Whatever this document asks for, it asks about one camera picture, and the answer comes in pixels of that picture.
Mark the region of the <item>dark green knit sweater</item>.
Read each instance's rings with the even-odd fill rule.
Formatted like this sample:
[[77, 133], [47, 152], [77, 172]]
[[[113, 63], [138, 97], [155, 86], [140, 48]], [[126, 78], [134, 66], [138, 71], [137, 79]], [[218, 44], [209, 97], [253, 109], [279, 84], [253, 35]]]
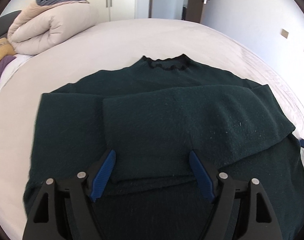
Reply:
[[282, 237], [304, 226], [304, 167], [295, 126], [271, 89], [186, 55], [142, 57], [41, 97], [29, 180], [29, 212], [48, 178], [75, 176], [111, 148], [116, 165], [92, 204], [108, 239], [197, 239], [211, 204], [188, 163], [198, 150], [236, 180], [257, 178]]

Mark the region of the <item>dark grey padded headboard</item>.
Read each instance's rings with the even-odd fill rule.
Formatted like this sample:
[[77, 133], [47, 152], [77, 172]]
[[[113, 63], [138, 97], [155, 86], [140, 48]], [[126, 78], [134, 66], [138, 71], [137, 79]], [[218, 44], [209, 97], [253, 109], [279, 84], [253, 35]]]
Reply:
[[7, 38], [10, 25], [20, 13], [21, 11], [17, 10], [0, 17], [0, 39]]

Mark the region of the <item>yellow patterned cushion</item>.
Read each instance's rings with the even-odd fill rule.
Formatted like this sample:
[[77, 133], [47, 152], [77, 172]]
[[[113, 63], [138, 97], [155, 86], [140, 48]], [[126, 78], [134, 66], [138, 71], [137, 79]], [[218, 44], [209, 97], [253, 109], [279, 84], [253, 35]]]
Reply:
[[15, 51], [12, 47], [12, 45], [8, 42], [6, 38], [0, 38], [0, 61], [5, 57], [5, 56], [13, 56], [15, 55]]

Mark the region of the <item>white pillow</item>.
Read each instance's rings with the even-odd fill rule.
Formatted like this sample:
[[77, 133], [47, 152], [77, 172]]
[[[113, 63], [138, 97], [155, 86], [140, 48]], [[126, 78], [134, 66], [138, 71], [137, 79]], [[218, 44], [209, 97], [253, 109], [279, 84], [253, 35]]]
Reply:
[[12, 78], [15, 72], [17, 72], [17, 70], [31, 58], [33, 58], [33, 56], [21, 54], [15, 55], [15, 59], [13, 59], [5, 66], [4, 70], [2, 71], [2, 74], [0, 75], [0, 92]]

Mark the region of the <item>wall socket plate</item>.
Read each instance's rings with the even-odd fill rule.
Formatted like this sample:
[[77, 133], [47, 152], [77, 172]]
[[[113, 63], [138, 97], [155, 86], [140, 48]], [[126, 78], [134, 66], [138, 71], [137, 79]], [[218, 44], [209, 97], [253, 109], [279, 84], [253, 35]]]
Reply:
[[285, 37], [285, 38], [288, 38], [289, 32], [286, 31], [285, 29], [282, 29], [282, 30], [281, 30], [281, 35], [282, 35], [283, 37]]

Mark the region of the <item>folded beige duvet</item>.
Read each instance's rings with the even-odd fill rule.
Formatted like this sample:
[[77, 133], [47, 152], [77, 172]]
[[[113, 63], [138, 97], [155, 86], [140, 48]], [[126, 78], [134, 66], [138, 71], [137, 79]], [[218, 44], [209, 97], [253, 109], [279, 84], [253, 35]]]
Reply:
[[95, 26], [87, 0], [34, 0], [13, 20], [7, 39], [17, 54], [37, 55]]

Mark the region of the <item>dark brown door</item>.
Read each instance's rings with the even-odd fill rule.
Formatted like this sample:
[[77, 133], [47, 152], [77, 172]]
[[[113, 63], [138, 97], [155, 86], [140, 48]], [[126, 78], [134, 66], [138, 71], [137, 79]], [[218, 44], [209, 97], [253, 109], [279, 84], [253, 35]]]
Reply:
[[200, 23], [207, 0], [188, 0], [185, 20]]

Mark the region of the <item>white bed sheet mattress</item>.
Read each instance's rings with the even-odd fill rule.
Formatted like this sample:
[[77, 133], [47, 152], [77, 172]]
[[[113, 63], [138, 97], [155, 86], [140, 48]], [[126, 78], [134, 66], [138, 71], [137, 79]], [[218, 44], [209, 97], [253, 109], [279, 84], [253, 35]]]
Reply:
[[0, 226], [10, 239], [21, 239], [26, 223], [23, 193], [41, 95], [102, 69], [131, 66], [143, 56], [167, 59], [181, 54], [269, 85], [296, 126], [295, 135], [304, 138], [304, 72], [300, 81], [287, 81], [244, 45], [193, 22], [98, 24], [23, 63], [0, 90]]

